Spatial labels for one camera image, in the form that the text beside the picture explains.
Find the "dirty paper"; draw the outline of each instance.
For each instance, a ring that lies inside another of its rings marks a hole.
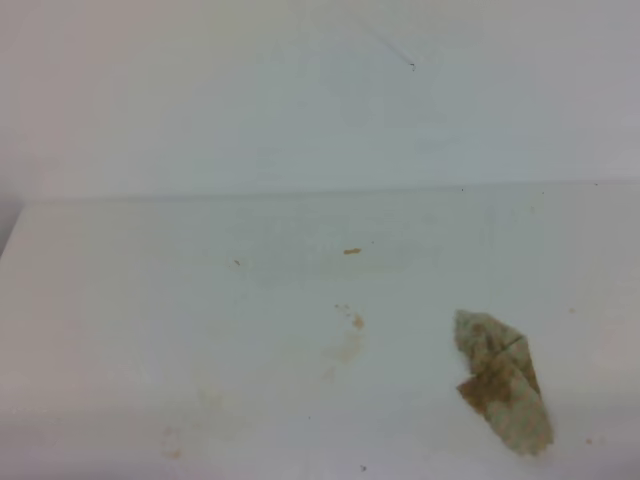
[[[458,310],[455,342],[472,375],[458,391],[504,444],[536,455],[553,443],[527,339],[491,315]]]

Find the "white wall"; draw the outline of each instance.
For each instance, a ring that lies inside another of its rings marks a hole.
[[[530,185],[30,206],[0,262],[0,477],[638,480],[638,204]],[[457,308],[527,335],[544,455],[458,395]]]
[[[0,193],[637,179],[639,13],[630,0],[0,0]]]

